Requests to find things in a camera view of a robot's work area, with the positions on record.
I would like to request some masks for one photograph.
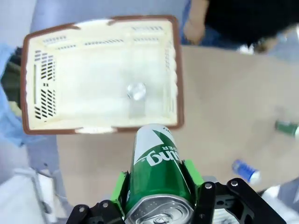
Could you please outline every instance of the wooden table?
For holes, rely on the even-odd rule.
[[[173,131],[180,157],[221,183],[237,158],[261,171],[261,190],[299,174],[299,145],[274,131],[299,112],[299,65],[268,56],[183,47],[185,126]],[[94,206],[129,170],[135,133],[58,136],[69,202]]]

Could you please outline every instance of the white plastic basket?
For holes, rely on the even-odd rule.
[[[130,16],[67,24],[26,36],[26,133],[105,133],[184,122],[177,23]],[[146,87],[143,100],[130,84]]]

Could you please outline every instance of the green soda can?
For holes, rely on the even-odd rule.
[[[127,224],[186,224],[193,214],[190,190],[169,129],[147,125],[136,134],[129,191]]]
[[[295,138],[299,135],[299,125],[296,123],[276,121],[275,129]]]

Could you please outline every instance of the brown basket rim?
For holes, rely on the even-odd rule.
[[[180,37],[179,37],[179,27],[178,20],[172,15],[132,15],[132,16],[116,16],[112,17],[113,21],[109,22],[109,25],[113,25],[119,21],[126,20],[154,20],[154,19],[167,19],[172,23],[173,28],[173,41],[174,48],[176,51],[176,73],[177,73],[177,86],[178,86],[178,96],[177,96],[177,113],[178,113],[178,123],[173,126],[168,126],[169,129],[178,129],[184,125],[184,96],[183,96],[183,72],[182,72],[182,60],[181,60],[181,45],[180,45]],[[50,129],[50,130],[31,130],[29,128],[29,120],[28,120],[28,111],[27,111],[27,102],[26,102],[26,64],[27,64],[27,56],[28,56],[28,45],[31,38],[53,33],[60,30],[65,29],[80,29],[75,26],[75,23],[68,23],[61,26],[56,26],[48,29],[44,29],[41,31],[37,31],[27,35],[24,39],[22,57],[21,57],[21,109],[22,109],[22,120],[23,120],[23,129],[27,134],[76,134],[76,129]],[[113,127],[116,129],[116,132],[131,132],[137,131],[140,127]]]

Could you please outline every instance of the blue can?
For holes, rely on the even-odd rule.
[[[260,172],[257,169],[247,165],[241,160],[236,160],[232,165],[233,171],[251,184],[260,181]]]

